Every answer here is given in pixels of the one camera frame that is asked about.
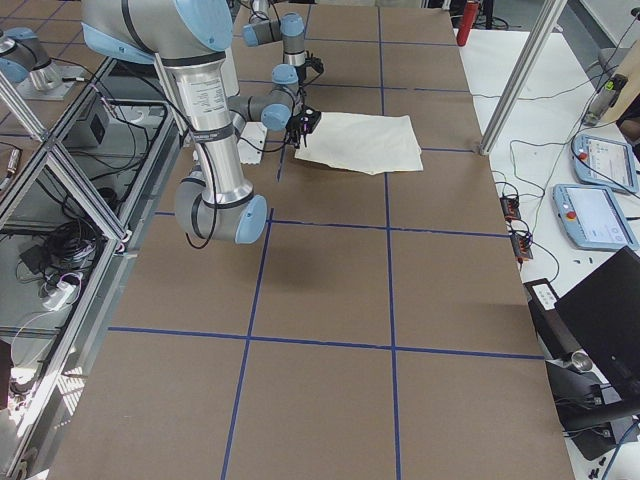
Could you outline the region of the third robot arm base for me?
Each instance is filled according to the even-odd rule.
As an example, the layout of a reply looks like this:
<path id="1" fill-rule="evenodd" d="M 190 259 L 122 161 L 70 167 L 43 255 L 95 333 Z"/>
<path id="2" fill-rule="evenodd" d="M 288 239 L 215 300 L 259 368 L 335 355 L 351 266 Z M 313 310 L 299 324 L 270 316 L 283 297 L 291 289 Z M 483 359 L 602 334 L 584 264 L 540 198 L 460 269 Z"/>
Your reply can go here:
<path id="1" fill-rule="evenodd" d="M 51 64 L 51 58 L 36 33 L 27 27 L 1 31 L 1 73 L 20 83 L 34 71 Z"/>

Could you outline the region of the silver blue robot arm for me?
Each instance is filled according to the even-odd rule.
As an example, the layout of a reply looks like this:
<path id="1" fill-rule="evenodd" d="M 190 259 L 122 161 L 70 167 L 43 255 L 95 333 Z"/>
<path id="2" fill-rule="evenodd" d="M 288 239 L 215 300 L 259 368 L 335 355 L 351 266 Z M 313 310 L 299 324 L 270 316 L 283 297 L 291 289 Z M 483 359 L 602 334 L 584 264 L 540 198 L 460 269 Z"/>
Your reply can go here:
<path id="1" fill-rule="evenodd" d="M 305 22 L 294 12 L 268 16 L 268 4 L 251 6 L 242 35 L 247 46 L 280 42 L 283 56 L 272 71 L 273 86 L 262 96 L 228 92 L 224 64 L 231 50 L 233 19 L 225 1 L 86 1 L 85 43 L 121 61 L 160 62 L 177 93 L 174 110 L 194 140 L 197 162 L 175 197 L 175 215 L 186 234 L 204 241 L 255 242 L 267 219 L 266 199 L 245 177 L 238 144 L 249 122 L 285 131 L 299 145 L 321 115 L 304 104 L 307 68 L 323 70 L 305 48 Z"/>
<path id="2" fill-rule="evenodd" d="M 277 1 L 248 1 L 248 22 L 242 27 L 242 37 L 248 47 L 272 43 L 282 46 L 282 63 L 292 66 L 298 84 L 306 87 L 324 74 L 324 63 L 305 46 L 306 23 L 302 17 L 289 12 L 282 16 L 276 11 Z"/>

